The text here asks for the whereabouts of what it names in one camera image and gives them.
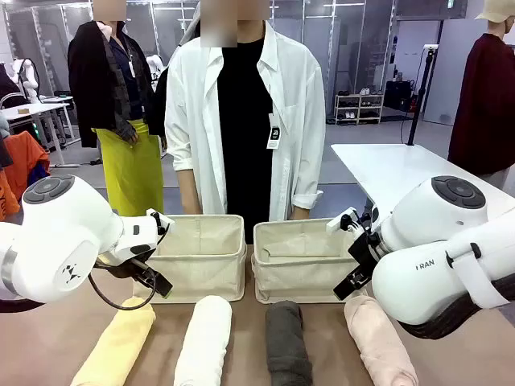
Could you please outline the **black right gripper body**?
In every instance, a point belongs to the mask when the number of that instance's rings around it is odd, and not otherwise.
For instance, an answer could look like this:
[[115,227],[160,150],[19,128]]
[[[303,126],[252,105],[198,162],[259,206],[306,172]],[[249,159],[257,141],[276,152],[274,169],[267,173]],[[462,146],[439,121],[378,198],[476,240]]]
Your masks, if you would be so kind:
[[372,276],[379,259],[376,251],[379,244],[380,239],[376,232],[364,232],[348,248],[348,253],[358,263],[358,268],[363,276]]

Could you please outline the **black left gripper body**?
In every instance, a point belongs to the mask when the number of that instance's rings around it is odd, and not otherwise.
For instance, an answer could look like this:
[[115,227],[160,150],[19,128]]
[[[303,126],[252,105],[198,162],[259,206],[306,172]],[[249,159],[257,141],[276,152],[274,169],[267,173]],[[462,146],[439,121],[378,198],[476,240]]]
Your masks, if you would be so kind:
[[106,270],[116,278],[132,278],[138,282],[155,282],[155,273],[152,268],[136,258],[124,261],[118,266],[108,265],[97,259],[96,268]]

